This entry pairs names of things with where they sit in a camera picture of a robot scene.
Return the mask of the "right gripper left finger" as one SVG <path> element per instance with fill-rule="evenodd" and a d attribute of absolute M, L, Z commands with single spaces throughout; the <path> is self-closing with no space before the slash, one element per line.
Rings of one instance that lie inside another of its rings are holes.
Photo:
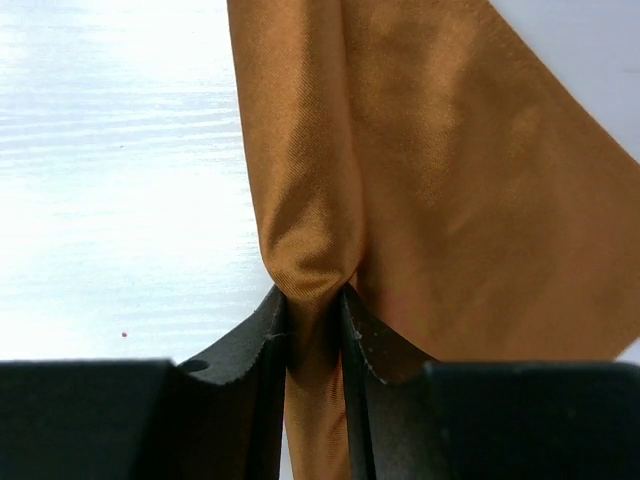
<path fill-rule="evenodd" d="M 285 300 L 181 364 L 14 361 L 1 366 L 5 479 L 275 479 Z"/>

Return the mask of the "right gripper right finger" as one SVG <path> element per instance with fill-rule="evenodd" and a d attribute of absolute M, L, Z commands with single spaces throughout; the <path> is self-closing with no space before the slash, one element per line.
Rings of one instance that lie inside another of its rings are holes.
<path fill-rule="evenodd" d="M 440 362 L 339 296 L 356 479 L 635 479 L 639 369 Z"/>

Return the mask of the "brown cloth napkin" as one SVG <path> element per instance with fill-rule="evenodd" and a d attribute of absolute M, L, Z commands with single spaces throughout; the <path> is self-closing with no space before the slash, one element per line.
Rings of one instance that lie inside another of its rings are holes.
<path fill-rule="evenodd" d="M 611 360 L 639 334 L 639 167 L 487 1 L 228 5 L 294 476 L 346 479 L 351 284 L 439 360 Z"/>

